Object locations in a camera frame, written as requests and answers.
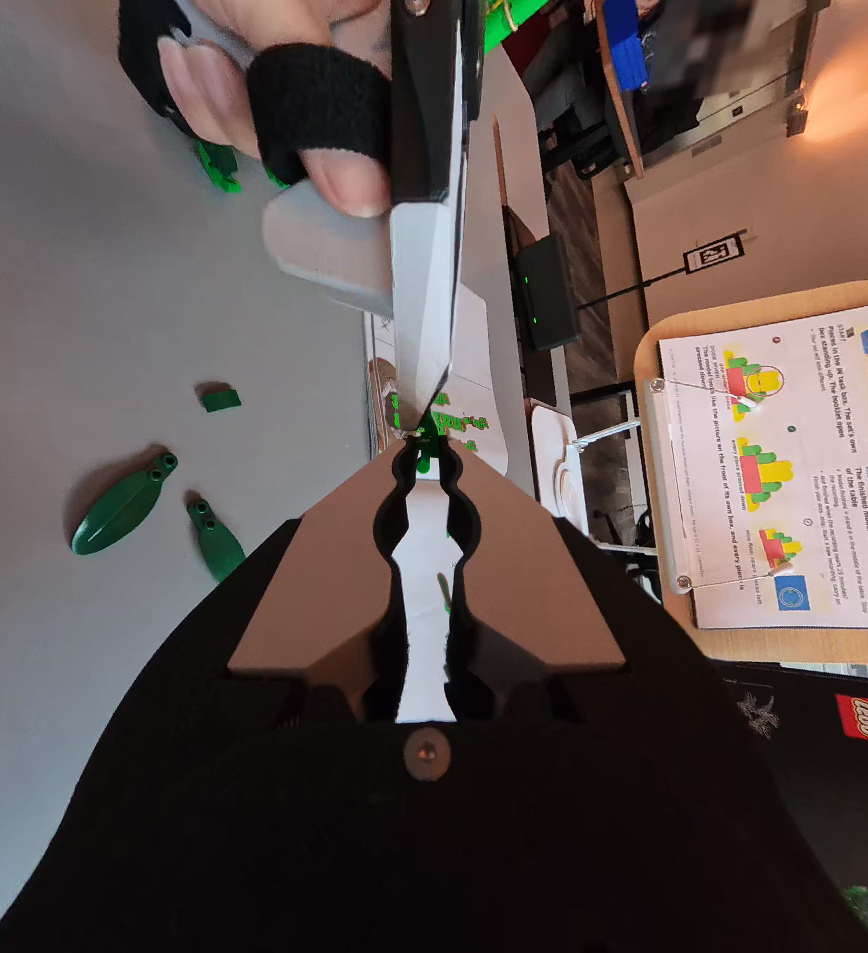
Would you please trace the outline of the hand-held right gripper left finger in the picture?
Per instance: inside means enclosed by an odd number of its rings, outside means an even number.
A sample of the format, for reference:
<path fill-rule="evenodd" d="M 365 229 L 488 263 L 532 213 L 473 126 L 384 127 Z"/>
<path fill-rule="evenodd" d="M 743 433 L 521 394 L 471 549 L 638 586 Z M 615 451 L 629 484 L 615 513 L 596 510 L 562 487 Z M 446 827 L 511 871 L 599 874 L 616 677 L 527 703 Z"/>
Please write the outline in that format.
<path fill-rule="evenodd" d="M 333 687 L 354 714 L 393 720 L 407 665 L 402 576 L 414 439 L 397 439 L 301 517 L 228 662 L 236 676 Z"/>

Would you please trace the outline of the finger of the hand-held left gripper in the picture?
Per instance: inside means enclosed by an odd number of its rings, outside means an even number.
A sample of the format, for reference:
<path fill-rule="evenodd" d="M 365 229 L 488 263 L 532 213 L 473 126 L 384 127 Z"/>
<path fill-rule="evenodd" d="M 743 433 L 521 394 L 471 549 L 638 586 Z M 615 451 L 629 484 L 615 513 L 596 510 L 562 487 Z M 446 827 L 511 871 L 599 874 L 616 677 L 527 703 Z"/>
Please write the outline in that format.
<path fill-rule="evenodd" d="M 466 26 L 391 24 L 389 228 L 402 434 L 417 431 L 452 363 L 473 90 Z"/>
<path fill-rule="evenodd" d="M 262 243 L 283 273 L 320 287 L 335 303 L 393 315 L 388 213 L 351 217 L 302 182 L 265 206 Z"/>

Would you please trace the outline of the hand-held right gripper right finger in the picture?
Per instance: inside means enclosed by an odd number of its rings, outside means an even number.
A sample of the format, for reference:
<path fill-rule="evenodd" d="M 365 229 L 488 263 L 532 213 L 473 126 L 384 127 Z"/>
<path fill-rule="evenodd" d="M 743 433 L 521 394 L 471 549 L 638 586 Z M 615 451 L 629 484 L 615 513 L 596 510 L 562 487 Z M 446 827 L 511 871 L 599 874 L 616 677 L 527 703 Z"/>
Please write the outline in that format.
<path fill-rule="evenodd" d="M 525 684 L 621 671 L 624 654 L 560 533 L 532 496 L 440 439 L 446 531 L 460 548 L 444 695 L 457 720 L 490 720 Z"/>

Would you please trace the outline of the dark green leaf piece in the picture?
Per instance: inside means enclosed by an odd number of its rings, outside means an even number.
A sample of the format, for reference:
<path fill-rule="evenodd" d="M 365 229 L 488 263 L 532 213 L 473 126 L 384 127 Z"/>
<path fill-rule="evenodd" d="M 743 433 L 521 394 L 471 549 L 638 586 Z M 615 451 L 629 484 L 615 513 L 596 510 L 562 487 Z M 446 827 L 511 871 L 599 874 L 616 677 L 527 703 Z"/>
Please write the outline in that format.
<path fill-rule="evenodd" d="M 236 537 L 218 518 L 209 503 L 196 498 L 187 506 L 202 559 L 216 583 L 222 583 L 246 560 Z"/>
<path fill-rule="evenodd" d="M 106 490 L 91 506 L 70 544 L 76 555 L 101 552 L 142 525 L 154 509 L 178 458 L 166 452 Z"/>

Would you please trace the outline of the bright green small plate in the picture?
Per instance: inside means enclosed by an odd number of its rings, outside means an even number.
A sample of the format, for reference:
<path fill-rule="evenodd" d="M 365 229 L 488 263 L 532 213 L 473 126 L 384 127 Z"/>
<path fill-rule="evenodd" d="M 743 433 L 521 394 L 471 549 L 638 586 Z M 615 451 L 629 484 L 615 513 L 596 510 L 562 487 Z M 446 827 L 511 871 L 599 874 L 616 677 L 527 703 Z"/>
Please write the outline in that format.
<path fill-rule="evenodd" d="M 417 429 L 415 439 L 418 449 L 416 472 L 419 476 L 433 475 L 435 462 L 440 459 L 440 441 L 444 436 L 442 412 L 428 410 Z"/>

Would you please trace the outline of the black bamboo set box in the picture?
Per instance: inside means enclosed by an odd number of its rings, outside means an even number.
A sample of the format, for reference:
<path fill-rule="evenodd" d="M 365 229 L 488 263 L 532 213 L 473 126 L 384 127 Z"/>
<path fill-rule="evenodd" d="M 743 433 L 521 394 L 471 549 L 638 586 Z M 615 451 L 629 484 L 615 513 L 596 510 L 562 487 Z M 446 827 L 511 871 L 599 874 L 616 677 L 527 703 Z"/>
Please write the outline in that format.
<path fill-rule="evenodd" d="M 868 678 L 713 664 L 798 828 L 868 931 Z"/>

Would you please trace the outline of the person's left hand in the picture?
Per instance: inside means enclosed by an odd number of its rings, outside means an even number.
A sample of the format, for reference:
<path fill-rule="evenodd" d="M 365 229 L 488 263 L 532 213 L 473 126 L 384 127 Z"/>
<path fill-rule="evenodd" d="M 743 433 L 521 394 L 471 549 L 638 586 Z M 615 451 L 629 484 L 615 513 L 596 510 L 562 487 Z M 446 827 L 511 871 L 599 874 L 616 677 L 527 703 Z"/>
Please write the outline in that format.
<path fill-rule="evenodd" d="M 384 2 L 374 1 L 202 1 L 195 6 L 219 27 L 260 52 L 275 45 L 340 41 L 351 54 L 365 55 L 390 72 L 380 40 Z M 167 89 L 178 111 L 203 139 L 259 158 L 245 76 L 226 52 L 212 43 L 157 43 Z M 354 218 L 373 218 L 390 209 L 389 174 L 383 164 L 347 149 L 303 149 L 299 160 L 321 197 Z"/>

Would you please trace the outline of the open instruction booklet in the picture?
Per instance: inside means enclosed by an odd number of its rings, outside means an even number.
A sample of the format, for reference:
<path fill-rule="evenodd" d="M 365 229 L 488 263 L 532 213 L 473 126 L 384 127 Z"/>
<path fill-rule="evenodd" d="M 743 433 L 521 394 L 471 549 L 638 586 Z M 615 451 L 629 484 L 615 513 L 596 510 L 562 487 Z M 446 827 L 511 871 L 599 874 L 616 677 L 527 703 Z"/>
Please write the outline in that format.
<path fill-rule="evenodd" d="M 396 388 L 393 321 L 363 314 L 367 419 L 371 455 L 395 438 L 401 422 Z M 508 467 L 505 435 L 492 385 L 488 313 L 461 288 L 451 371 L 431 410 L 440 435 L 456 438 L 500 474 Z M 432 459 L 406 498 L 408 530 L 394 551 L 404 592 L 408 663 L 397 721 L 453 721 L 444 696 L 445 651 L 454 570 L 462 551 L 447 531 L 448 496 Z"/>

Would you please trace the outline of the green bamboo brick model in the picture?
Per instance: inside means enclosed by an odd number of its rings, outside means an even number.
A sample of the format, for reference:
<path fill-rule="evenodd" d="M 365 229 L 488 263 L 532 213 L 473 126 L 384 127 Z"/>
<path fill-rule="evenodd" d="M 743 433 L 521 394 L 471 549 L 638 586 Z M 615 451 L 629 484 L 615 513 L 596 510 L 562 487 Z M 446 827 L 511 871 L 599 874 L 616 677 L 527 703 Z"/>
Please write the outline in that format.
<path fill-rule="evenodd" d="M 531 58 L 550 32 L 547 25 L 551 1 L 488 1 L 485 54 L 512 43 L 515 54 Z"/>

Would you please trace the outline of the black electronic box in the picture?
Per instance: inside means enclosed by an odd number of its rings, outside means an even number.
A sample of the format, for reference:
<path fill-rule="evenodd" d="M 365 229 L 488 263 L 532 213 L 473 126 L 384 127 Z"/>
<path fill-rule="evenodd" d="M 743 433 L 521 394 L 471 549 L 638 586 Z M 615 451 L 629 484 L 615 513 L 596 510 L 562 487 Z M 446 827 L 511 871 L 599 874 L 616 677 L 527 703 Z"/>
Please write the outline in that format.
<path fill-rule="evenodd" d="M 529 353 L 580 340 L 568 262 L 559 234 L 550 232 L 520 248 L 513 258 L 513 276 Z"/>

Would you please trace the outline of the long background table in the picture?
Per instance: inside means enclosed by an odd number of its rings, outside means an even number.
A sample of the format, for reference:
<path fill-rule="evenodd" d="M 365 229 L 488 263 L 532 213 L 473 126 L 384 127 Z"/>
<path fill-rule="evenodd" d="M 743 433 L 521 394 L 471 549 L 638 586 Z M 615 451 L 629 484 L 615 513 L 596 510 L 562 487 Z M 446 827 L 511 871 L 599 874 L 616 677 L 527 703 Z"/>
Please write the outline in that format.
<path fill-rule="evenodd" d="M 619 129 L 619 135 L 615 136 L 614 139 L 617 143 L 622 143 L 621 145 L 617 144 L 617 150 L 626 165 L 630 167 L 631 174 L 635 179 L 642 180 L 645 177 L 645 167 L 632 110 L 631 91 L 621 88 L 616 71 L 615 58 L 612 55 L 608 38 L 607 2 L 594 1 L 593 8 L 595 10 L 595 22 L 605 82 L 613 112 L 616 114 L 615 125 Z"/>

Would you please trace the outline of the blue plastic bin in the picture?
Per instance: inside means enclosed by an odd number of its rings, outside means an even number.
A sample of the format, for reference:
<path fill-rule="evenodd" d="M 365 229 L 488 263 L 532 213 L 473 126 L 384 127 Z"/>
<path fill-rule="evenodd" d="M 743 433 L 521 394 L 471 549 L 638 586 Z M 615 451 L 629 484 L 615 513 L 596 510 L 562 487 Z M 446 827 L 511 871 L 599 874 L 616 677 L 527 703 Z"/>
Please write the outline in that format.
<path fill-rule="evenodd" d="M 604 1 L 607 45 L 622 91 L 641 89 L 649 78 L 639 36 L 640 17 L 635 1 Z"/>

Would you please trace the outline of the white document stand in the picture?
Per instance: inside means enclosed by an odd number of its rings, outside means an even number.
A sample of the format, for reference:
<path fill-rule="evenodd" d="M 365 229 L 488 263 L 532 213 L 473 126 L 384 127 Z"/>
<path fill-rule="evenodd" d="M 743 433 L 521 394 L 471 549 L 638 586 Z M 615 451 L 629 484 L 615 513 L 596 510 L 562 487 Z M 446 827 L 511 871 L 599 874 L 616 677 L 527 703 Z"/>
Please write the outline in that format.
<path fill-rule="evenodd" d="M 656 489 L 659 464 L 657 437 L 651 420 L 654 393 L 651 381 L 662 375 L 659 343 L 713 333 L 741 331 L 799 318 L 832 315 L 868 307 L 868 280 L 768 296 L 679 315 L 667 316 L 651 327 L 633 362 L 633 395 L 642 416 L 643 463 L 651 503 L 653 530 L 662 579 L 662 602 L 700 650 L 714 660 L 747 663 L 868 665 L 868 629 L 847 628 L 726 628 L 701 629 L 694 624 L 691 596 L 680 592 L 671 572 L 669 515 Z"/>

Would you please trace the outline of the black white marker sign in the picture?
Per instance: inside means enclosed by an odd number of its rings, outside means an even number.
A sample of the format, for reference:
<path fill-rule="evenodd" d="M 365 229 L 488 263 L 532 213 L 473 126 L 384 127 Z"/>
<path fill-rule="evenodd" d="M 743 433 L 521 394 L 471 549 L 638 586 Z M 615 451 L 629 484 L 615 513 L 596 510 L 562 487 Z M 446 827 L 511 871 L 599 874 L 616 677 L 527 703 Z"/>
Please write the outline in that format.
<path fill-rule="evenodd" d="M 748 229 L 741 229 L 732 232 L 714 241 L 708 242 L 696 248 L 683 253 L 683 264 L 681 267 L 662 273 L 660 275 L 641 280 L 631 286 L 615 292 L 609 292 L 603 296 L 577 305 L 578 312 L 592 309 L 597 305 L 606 304 L 609 301 L 618 299 L 632 292 L 643 292 L 646 289 L 680 275 L 693 275 L 703 272 L 719 265 L 733 260 L 741 259 L 745 256 L 745 247 L 743 240 L 748 234 Z"/>

